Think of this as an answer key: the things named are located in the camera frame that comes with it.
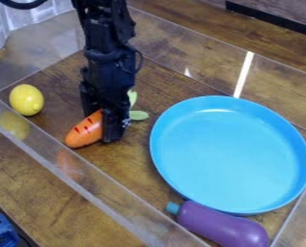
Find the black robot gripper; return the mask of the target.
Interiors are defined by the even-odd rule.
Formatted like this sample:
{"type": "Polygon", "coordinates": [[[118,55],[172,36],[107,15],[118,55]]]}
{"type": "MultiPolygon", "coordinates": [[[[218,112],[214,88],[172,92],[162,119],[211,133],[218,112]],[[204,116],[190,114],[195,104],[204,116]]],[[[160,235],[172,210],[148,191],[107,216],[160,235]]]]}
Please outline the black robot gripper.
{"type": "Polygon", "coordinates": [[[88,64],[80,69],[79,86],[84,116],[101,110],[101,142],[118,141],[131,124],[128,90],[138,73],[132,46],[122,46],[108,53],[84,48],[88,64]]]}

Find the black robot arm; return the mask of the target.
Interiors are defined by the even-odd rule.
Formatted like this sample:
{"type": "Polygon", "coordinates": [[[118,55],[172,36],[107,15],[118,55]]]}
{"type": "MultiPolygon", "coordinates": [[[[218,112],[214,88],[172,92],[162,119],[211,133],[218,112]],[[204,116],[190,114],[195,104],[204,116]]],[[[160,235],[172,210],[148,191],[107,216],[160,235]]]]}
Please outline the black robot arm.
{"type": "Polygon", "coordinates": [[[123,137],[130,119],[128,90],[142,63],[131,46],[135,22],[126,0],[71,0],[84,32],[87,65],[79,85],[84,115],[101,111],[101,142],[123,137]]]}

